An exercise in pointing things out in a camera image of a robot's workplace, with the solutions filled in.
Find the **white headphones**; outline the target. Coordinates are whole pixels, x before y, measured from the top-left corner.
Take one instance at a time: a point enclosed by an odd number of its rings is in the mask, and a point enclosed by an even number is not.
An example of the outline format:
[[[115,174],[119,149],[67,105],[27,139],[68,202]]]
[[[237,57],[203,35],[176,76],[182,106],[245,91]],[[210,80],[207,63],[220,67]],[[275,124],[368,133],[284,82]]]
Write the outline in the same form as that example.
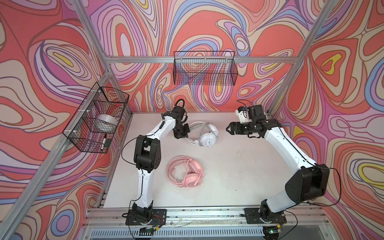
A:
[[[214,145],[219,138],[219,131],[216,126],[211,122],[201,121],[193,122],[189,125],[190,132],[199,128],[201,128],[199,137],[196,140],[186,138],[187,142],[199,147],[210,147]]]

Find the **pink headphones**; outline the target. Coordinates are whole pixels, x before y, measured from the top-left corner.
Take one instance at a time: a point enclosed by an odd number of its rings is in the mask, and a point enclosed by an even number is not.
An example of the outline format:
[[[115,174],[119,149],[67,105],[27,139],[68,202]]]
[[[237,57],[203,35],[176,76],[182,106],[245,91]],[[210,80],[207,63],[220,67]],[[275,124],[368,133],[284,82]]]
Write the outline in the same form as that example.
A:
[[[184,166],[184,177],[177,178],[177,168]],[[199,187],[205,177],[204,170],[201,165],[194,159],[187,156],[177,156],[167,165],[166,170],[168,180],[179,188],[196,188]]]

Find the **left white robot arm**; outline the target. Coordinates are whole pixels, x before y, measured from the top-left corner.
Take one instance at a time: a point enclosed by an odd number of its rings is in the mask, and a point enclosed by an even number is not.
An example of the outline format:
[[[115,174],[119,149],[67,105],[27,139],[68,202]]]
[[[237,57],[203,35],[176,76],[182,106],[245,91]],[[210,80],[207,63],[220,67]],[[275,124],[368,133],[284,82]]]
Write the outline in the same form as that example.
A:
[[[136,139],[134,163],[138,169],[139,187],[137,199],[132,201],[131,213],[144,223],[153,218],[152,186],[155,170],[162,158],[161,140],[171,131],[175,139],[186,138],[190,132],[187,119],[185,100],[179,99],[171,111],[162,114],[162,121],[152,131]]]

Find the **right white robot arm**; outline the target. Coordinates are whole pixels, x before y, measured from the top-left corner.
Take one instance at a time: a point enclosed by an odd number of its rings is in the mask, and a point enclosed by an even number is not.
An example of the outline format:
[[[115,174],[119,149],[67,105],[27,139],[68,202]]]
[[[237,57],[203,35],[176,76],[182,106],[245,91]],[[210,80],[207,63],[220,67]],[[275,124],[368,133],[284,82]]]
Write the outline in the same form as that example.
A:
[[[285,188],[275,196],[262,201],[256,214],[269,224],[285,210],[305,201],[322,197],[328,185],[329,168],[318,165],[289,137],[279,121],[267,118],[261,105],[239,107],[235,111],[238,122],[231,122],[226,131],[231,135],[262,138],[270,143],[285,160],[292,172]]]

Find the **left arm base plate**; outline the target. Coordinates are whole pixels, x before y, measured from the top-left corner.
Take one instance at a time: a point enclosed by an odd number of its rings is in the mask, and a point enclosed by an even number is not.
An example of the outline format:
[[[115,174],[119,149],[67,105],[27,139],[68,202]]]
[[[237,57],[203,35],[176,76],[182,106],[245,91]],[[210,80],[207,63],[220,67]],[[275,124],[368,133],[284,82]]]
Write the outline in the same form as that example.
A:
[[[164,225],[167,221],[166,209],[154,209],[150,214],[140,214],[137,211],[129,210],[123,215],[126,217],[127,226],[151,225],[156,227]]]

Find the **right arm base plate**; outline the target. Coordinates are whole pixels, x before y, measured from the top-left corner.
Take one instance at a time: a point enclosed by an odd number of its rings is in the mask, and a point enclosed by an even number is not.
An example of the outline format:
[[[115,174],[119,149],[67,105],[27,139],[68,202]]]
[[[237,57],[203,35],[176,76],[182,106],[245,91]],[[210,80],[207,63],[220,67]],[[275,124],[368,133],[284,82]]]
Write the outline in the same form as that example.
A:
[[[247,224],[283,225],[287,223],[283,212],[272,213],[264,208],[245,208],[241,217],[246,218]]]

